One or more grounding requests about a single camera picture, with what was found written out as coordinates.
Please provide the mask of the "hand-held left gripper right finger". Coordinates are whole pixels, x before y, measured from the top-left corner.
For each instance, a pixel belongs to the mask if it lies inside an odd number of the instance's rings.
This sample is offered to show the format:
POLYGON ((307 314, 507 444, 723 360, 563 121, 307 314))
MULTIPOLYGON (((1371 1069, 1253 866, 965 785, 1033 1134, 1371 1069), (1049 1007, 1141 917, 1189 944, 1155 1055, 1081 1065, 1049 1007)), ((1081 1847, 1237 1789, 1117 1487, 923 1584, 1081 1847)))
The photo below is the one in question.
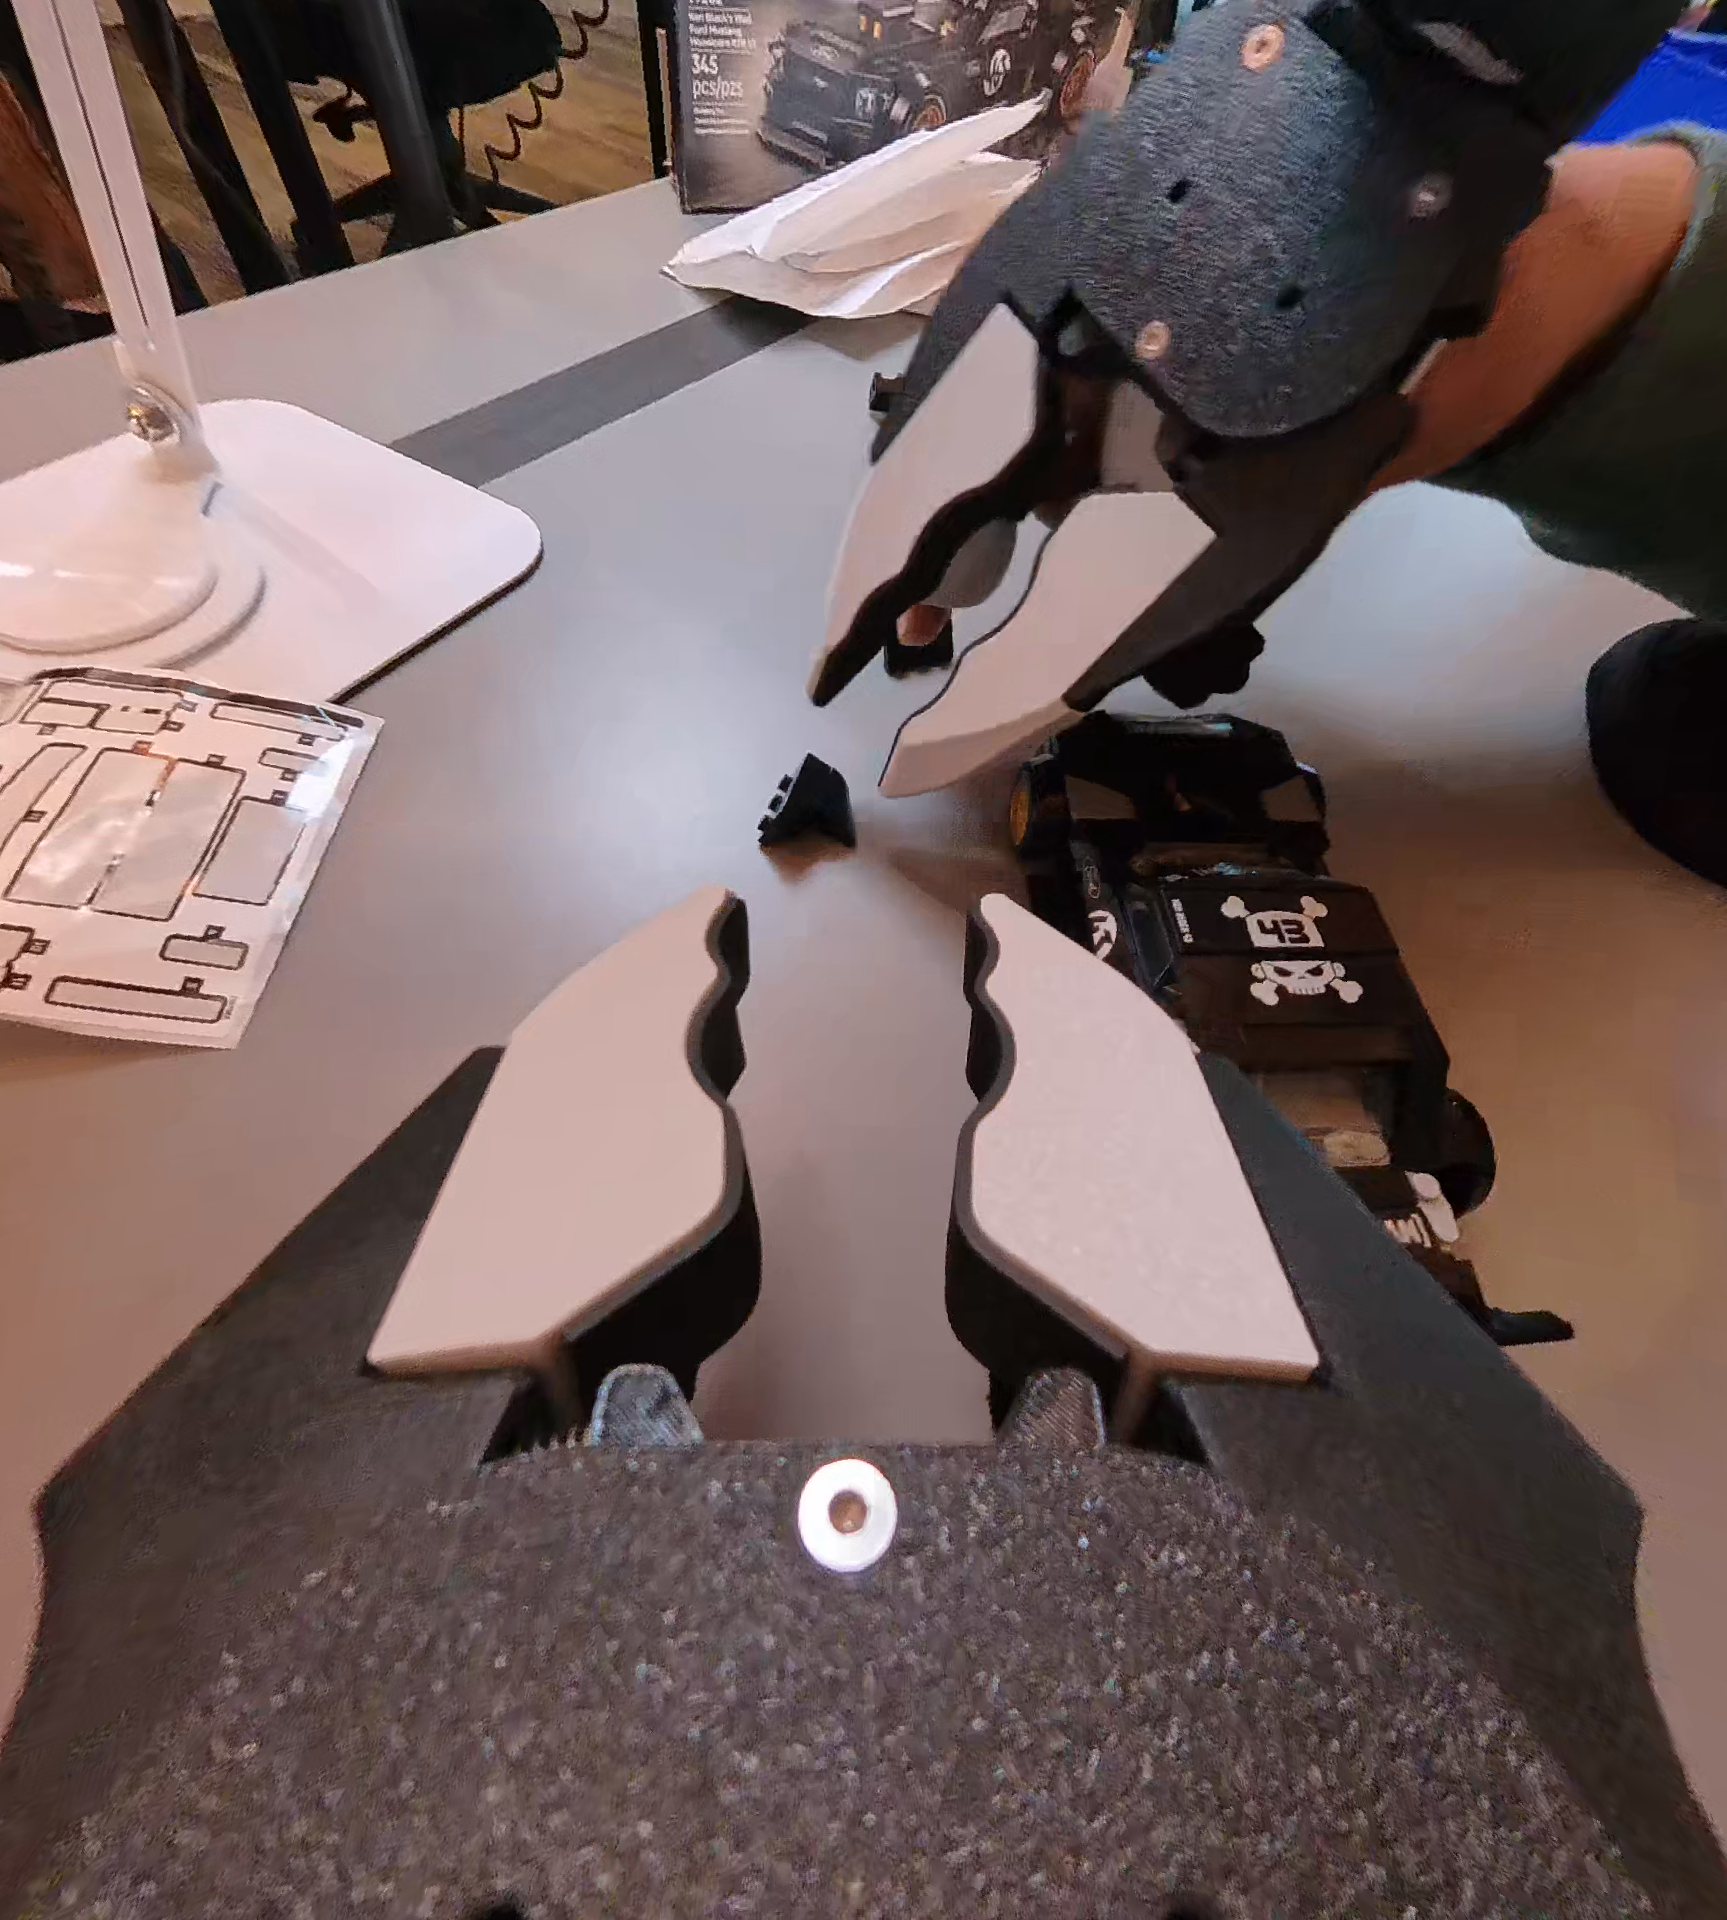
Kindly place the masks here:
POLYGON ((945 1245, 951 1332, 999 1425, 1075 1371, 1133 1442, 1167 1382, 1303 1388, 1321 1355, 1195 1044, 1017 900, 965 926, 971 1089, 945 1245))

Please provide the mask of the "white sticker sheet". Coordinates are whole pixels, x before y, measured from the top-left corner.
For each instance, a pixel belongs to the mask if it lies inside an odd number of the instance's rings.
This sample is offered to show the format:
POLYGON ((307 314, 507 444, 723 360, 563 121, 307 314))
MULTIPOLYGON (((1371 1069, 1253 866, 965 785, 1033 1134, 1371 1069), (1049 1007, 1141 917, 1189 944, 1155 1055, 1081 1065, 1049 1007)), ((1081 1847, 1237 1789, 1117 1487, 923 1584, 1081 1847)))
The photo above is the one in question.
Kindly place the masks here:
POLYGON ((0 698, 0 1022, 233 1050, 381 719, 161 672, 0 698))

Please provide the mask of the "white booklet stand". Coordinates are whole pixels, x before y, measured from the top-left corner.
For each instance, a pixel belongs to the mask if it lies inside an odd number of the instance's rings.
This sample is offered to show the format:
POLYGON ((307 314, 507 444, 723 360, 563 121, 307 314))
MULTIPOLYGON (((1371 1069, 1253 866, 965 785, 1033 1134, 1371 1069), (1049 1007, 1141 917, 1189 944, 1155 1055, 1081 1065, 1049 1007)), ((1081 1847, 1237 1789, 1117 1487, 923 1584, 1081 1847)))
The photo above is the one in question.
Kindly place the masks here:
POLYGON ((341 698, 527 580, 531 516, 293 404, 199 402, 93 4, 13 13, 107 298, 123 430, 0 482, 0 686, 209 660, 341 698))

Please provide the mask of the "person's right hand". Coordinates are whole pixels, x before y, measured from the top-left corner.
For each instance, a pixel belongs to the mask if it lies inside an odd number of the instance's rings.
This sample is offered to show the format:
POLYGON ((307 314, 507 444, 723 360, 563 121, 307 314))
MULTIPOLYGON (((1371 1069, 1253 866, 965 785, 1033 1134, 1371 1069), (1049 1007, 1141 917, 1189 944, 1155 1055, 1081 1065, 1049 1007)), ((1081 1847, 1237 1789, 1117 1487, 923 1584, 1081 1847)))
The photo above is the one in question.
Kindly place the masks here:
POLYGON ((1694 188, 1696 160, 1672 138, 1561 148, 1541 212, 1503 255, 1491 316, 1429 360, 1411 430, 1369 490, 1433 479, 1549 400, 1666 273, 1694 188))

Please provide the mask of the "black dimpled wrist rest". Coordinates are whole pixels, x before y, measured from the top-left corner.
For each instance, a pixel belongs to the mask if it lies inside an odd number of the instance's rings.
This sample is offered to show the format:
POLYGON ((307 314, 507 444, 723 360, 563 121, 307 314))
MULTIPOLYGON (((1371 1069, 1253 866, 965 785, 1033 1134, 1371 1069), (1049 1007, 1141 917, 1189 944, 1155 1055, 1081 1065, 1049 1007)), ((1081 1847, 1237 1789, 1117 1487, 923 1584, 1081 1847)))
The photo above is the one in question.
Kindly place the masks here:
POLYGON ((1727 626, 1621 636, 1585 682, 1595 781, 1654 851, 1727 892, 1727 626))

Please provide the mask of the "black lego car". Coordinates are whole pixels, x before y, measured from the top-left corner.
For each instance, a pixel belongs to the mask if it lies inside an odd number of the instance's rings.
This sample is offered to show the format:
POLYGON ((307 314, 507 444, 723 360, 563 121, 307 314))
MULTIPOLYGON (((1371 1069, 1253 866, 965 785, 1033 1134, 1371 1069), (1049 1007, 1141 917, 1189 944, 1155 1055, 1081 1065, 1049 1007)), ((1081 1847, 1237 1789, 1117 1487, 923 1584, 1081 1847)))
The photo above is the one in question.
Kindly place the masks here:
POLYGON ((1245 1074, 1481 1332, 1575 1336, 1493 1305, 1459 1245, 1495 1141, 1373 894, 1329 870, 1323 781, 1281 732, 1087 713, 1023 758, 1007 826, 1031 911, 1245 1074))

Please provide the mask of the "black office chair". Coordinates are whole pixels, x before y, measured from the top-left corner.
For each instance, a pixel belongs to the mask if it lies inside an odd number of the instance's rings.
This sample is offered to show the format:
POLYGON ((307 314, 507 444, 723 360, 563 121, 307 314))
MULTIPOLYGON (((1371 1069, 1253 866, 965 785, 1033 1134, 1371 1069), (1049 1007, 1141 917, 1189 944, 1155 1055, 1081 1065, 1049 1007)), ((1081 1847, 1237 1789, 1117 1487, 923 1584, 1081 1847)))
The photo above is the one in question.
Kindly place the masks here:
POLYGON ((495 227, 553 201, 503 177, 561 93, 565 68, 583 59, 609 5, 255 4, 207 5, 275 162, 297 160, 291 190, 299 259, 325 264, 321 242, 345 242, 353 221, 383 221, 385 254, 461 231, 495 227), (335 195, 303 130, 301 86, 335 83, 315 110, 331 138, 369 123, 387 167, 335 195))

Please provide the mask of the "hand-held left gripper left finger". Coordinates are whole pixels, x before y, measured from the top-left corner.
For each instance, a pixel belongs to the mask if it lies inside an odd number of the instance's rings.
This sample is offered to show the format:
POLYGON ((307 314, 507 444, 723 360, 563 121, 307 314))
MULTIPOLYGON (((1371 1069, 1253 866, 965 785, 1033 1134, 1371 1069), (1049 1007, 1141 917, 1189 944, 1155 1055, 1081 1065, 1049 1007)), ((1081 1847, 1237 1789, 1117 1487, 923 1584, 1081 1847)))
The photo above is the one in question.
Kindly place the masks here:
POLYGON ((751 1318, 761 1235, 731 1089, 749 924, 691 892, 517 1022, 369 1339, 387 1380, 515 1374, 557 1427, 617 1368, 695 1394, 751 1318))

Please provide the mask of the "black lego set box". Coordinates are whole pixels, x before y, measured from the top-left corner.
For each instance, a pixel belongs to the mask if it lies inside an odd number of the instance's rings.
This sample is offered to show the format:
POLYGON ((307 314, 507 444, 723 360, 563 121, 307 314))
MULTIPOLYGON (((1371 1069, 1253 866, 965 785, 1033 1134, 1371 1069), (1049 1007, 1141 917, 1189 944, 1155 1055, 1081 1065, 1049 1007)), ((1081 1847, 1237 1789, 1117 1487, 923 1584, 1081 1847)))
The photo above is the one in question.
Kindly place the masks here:
POLYGON ((923 132, 997 114, 1039 158, 1127 79, 1135 2, 681 2, 667 39, 687 213, 739 213, 923 132))

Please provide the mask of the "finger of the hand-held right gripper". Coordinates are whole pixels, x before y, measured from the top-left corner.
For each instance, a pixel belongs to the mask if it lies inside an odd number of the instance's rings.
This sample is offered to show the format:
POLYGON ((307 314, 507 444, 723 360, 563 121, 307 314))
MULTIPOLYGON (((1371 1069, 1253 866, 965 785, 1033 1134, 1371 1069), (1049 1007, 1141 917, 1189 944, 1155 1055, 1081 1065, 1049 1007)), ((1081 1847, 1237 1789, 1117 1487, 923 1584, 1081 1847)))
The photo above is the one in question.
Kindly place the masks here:
POLYGON ((971 538, 1013 516, 1049 456, 1051 367, 1003 299, 909 402, 857 492, 827 580, 813 705, 829 705, 935 595, 971 538))
POLYGON ((1009 617, 897 730, 879 791, 945 790, 1073 723, 1081 678, 1213 538, 1175 492, 1085 496, 1043 542, 1009 617))

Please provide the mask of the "blue storage bin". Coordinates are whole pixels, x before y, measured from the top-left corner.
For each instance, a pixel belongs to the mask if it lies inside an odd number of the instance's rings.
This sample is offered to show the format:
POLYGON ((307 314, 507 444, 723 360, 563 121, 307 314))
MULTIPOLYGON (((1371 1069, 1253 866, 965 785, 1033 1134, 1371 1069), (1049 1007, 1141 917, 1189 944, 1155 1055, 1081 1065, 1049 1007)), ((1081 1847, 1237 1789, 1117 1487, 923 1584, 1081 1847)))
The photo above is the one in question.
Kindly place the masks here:
POLYGON ((1727 34, 1670 30, 1595 118, 1569 138, 1605 143, 1668 123, 1727 134, 1727 34))

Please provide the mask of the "small black lego brick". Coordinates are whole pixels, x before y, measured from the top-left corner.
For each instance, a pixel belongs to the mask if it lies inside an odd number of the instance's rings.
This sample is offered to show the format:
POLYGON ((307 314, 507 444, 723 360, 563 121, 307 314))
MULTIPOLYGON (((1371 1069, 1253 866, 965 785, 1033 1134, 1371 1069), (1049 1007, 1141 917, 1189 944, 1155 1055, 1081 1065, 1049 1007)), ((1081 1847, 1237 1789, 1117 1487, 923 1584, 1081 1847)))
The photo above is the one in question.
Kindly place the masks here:
POLYGON ((757 826, 757 846, 761 851, 775 851, 811 835, 843 849, 857 846, 845 775, 825 758, 807 751, 791 774, 779 777, 757 826))

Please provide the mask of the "clear plastic parts bag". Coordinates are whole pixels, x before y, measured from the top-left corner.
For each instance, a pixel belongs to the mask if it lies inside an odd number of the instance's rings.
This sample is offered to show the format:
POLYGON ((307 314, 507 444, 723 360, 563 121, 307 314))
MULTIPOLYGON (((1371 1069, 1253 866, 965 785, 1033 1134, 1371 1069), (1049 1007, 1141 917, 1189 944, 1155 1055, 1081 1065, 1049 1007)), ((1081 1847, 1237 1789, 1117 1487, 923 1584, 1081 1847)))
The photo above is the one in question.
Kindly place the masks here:
POLYGON ((913 132, 701 231, 663 273, 809 319, 929 314, 997 215, 1039 179, 1039 160, 1001 145, 1045 106, 1039 93, 913 132))

